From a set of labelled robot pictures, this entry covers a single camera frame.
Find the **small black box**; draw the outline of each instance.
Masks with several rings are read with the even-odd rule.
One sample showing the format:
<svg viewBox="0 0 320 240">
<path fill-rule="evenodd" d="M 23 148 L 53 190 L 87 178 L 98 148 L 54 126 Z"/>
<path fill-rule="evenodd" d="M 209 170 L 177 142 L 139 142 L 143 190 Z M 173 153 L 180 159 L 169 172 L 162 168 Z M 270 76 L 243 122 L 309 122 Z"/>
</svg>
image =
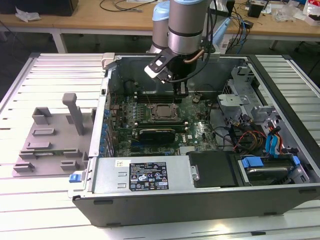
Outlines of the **small black box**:
<svg viewBox="0 0 320 240">
<path fill-rule="evenodd" d="M 261 1 L 252 1 L 248 10 L 248 17 L 259 18 L 265 4 Z"/>
</svg>

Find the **metal bracket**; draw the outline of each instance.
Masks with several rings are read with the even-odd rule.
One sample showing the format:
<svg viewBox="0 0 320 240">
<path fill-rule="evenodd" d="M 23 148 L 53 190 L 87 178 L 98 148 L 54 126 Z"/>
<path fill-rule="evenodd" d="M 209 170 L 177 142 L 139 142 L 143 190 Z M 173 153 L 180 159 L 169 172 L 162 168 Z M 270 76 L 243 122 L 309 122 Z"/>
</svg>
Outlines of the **metal bracket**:
<svg viewBox="0 0 320 240">
<path fill-rule="evenodd" d="M 255 122 L 264 122 L 274 111 L 274 106 L 255 106 L 251 110 L 251 115 Z"/>
<path fill-rule="evenodd" d="M 220 94 L 218 96 L 220 104 L 225 107 L 239 107 L 241 105 L 250 104 L 247 96 L 235 94 Z"/>
</svg>

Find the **gray plastic part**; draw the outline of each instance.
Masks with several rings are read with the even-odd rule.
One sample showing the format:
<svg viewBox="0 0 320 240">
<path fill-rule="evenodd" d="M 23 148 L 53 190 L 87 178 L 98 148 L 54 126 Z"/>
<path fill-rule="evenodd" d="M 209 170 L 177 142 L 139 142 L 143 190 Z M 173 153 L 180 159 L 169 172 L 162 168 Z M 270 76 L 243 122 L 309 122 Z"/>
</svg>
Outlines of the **gray plastic part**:
<svg viewBox="0 0 320 240">
<path fill-rule="evenodd" d="M 34 129 L 32 132 L 33 136 L 53 136 L 56 134 L 56 131 L 54 128 L 37 128 Z"/>
<path fill-rule="evenodd" d="M 89 162 L 88 154 L 86 152 L 84 152 L 82 155 L 82 163 L 84 164 L 85 167 L 87 167 L 88 162 Z"/>
<path fill-rule="evenodd" d="M 26 162 L 18 162 L 13 166 L 13 169 L 17 173 L 25 173 L 25 172 L 32 172 L 35 169 L 35 166 L 32 163 Z"/>
<path fill-rule="evenodd" d="M 32 118 L 37 125 L 48 125 L 47 117 L 51 117 L 47 107 L 36 107 L 32 114 Z"/>
<path fill-rule="evenodd" d="M 66 105 L 70 111 L 71 118 L 75 125 L 78 135 L 83 135 L 84 125 L 82 113 L 79 107 L 76 105 L 77 95 L 75 93 L 65 93 L 62 98 L 62 103 Z"/>
<path fill-rule="evenodd" d="M 34 150 L 40 150 L 40 149 L 50 149 L 51 143 L 50 142 L 28 142 L 26 149 L 34 149 Z"/>
<path fill-rule="evenodd" d="M 83 121 L 83 135 L 78 135 L 78 132 L 73 126 L 69 124 L 66 115 L 70 114 L 50 114 L 47 116 L 49 110 L 42 111 L 47 108 L 37 108 L 37 114 L 46 115 L 45 119 L 48 124 L 48 128 L 45 130 L 52 129 L 55 134 L 35 134 L 36 130 L 42 128 L 33 123 L 29 135 L 27 136 L 24 146 L 22 147 L 17 164 L 23 164 L 30 162 L 34 169 L 33 171 L 12 171 L 13 177 L 28 177 L 28 176 L 51 176 L 51 175 L 70 175 L 74 172 L 74 168 L 61 167 L 62 161 L 76 161 L 78 170 L 84 170 L 87 167 L 86 161 L 83 161 L 84 152 L 88 153 L 90 148 L 91 136 L 93 131 L 93 121 L 91 113 L 81 114 Z M 51 143 L 50 149 L 28 149 L 29 143 Z M 66 152 L 66 150 L 75 150 L 74 152 Z"/>
<path fill-rule="evenodd" d="M 69 124 L 74 124 L 74 121 L 72 120 L 71 115 L 66 115 L 65 117 Z"/>
<path fill-rule="evenodd" d="M 82 153 L 79 151 L 79 149 L 76 149 L 74 151 L 64 151 L 63 155 L 66 158 L 79 158 L 82 156 Z"/>
<path fill-rule="evenodd" d="M 75 171 L 79 169 L 79 164 L 75 160 L 62 160 L 60 167 L 64 171 Z"/>
<path fill-rule="evenodd" d="M 37 156 L 35 154 L 33 154 L 33 153 L 20 153 L 19 157 L 21 159 L 23 159 L 23 160 L 26 160 L 26 159 L 28 159 L 28 160 L 30 160 L 30 159 L 36 160 L 37 159 Z"/>
</svg>

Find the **power supply label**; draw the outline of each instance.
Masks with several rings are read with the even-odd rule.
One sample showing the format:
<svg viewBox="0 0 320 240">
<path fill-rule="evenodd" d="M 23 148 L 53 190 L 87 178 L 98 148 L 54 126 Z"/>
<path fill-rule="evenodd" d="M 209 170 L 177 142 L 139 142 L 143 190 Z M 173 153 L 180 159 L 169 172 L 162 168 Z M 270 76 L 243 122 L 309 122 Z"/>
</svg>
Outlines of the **power supply label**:
<svg viewBox="0 0 320 240">
<path fill-rule="evenodd" d="M 131 191 L 169 189 L 165 162 L 131 163 L 129 177 L 129 189 Z"/>
</svg>

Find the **black power cord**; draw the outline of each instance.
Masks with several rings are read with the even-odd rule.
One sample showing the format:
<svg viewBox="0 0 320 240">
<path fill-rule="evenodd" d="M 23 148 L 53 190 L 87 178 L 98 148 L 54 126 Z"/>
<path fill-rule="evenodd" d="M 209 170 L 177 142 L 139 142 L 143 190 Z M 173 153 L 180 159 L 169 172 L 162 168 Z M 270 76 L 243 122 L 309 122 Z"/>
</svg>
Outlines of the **black power cord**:
<svg viewBox="0 0 320 240">
<path fill-rule="evenodd" d="M 4 26 L 4 27 L 13 35 L 14 39 L 17 39 L 18 42 L 19 42 L 29 53 L 31 53 L 31 51 L 29 50 L 29 48 L 27 48 L 27 46 L 17 37 L 17 35 L 14 34 L 1 20 L 0 20 L 0 24 L 1 24 L 2 26 Z"/>
<path fill-rule="evenodd" d="M 214 1 L 215 9 L 218 9 L 217 1 L 216 0 L 213 0 L 213 1 Z M 209 59 L 210 59 L 210 55 L 211 55 L 211 44 L 212 44 L 212 42 L 214 40 L 214 29 L 215 29 L 215 26 L 216 26 L 216 23 L 217 23 L 218 15 L 215 14 L 215 18 L 214 18 L 214 22 L 213 22 L 212 14 L 210 12 L 210 7 L 208 7 L 208 11 L 207 12 L 208 12 L 207 17 L 210 19 L 210 25 L 211 25 L 210 33 L 211 34 L 210 34 L 210 45 L 209 45 L 209 49 L 208 49 L 208 54 L 207 54 L 207 57 L 206 57 L 206 59 L 204 61 L 203 66 L 198 71 L 194 72 L 193 74 L 191 74 L 191 75 L 189 75 L 187 77 L 184 77 L 184 78 L 181 78 L 181 79 L 177 79 L 177 80 L 169 80 L 168 83 L 181 83 L 181 82 L 187 81 L 190 78 L 193 78 L 198 73 L 200 73 L 205 68 L 205 66 L 208 64 Z"/>
<path fill-rule="evenodd" d="M 310 74 L 313 72 L 313 70 L 316 68 L 316 66 L 318 65 L 318 63 L 320 63 L 320 59 L 318 61 L 316 61 L 316 63 L 313 65 L 313 67 L 310 69 L 308 76 L 310 76 Z"/>
<path fill-rule="evenodd" d="M 238 23 L 238 26 L 239 26 L 239 27 L 238 27 L 238 32 L 237 32 L 235 38 L 233 38 L 231 44 L 230 44 L 229 47 L 226 49 L 226 51 L 225 51 L 226 53 L 227 53 L 229 50 L 231 50 L 232 48 L 234 48 L 234 47 L 236 47 L 236 46 L 239 45 L 239 43 L 241 42 L 241 38 L 242 38 L 243 32 L 245 31 L 245 37 L 243 38 L 242 43 L 240 43 L 241 46 L 243 46 L 243 44 L 245 44 L 245 42 L 247 41 L 247 37 L 248 37 L 248 35 L 250 34 L 250 30 L 251 30 L 250 28 L 249 28 L 249 30 L 246 29 L 246 28 L 244 29 L 244 27 L 243 27 L 243 18 L 242 18 L 242 16 L 237 12 L 236 7 L 234 7 L 233 13 L 236 15 L 236 20 L 237 20 L 237 23 Z"/>
<path fill-rule="evenodd" d="M 118 9 L 118 7 L 121 8 L 121 9 L 118 9 L 118 10 L 112 10 L 112 9 L 108 9 L 108 8 L 103 7 L 102 4 L 103 4 L 105 1 L 106 1 L 106 0 L 102 0 L 102 1 L 100 2 L 100 4 L 99 4 L 100 8 L 102 8 L 103 10 L 106 10 L 106 11 L 108 11 L 108 12 L 128 12 L 128 11 L 130 12 L 130 10 L 134 10 L 134 9 L 136 9 L 136 8 L 138 8 L 138 7 L 141 7 L 141 6 L 144 6 L 144 5 L 147 5 L 147 4 L 152 4 L 152 3 L 154 3 L 154 2 L 156 2 L 156 1 L 158 1 L 158 0 L 153 0 L 153 1 L 150 1 L 150 2 L 145 2 L 145 3 L 143 3 L 143 4 L 140 4 L 140 5 L 138 5 L 138 6 L 133 6 L 133 7 L 130 7 L 130 8 L 122 8 L 122 7 L 119 7 L 119 6 L 118 6 L 118 3 L 124 2 L 124 1 L 119 1 L 119 2 L 113 3 L 117 9 Z"/>
</svg>

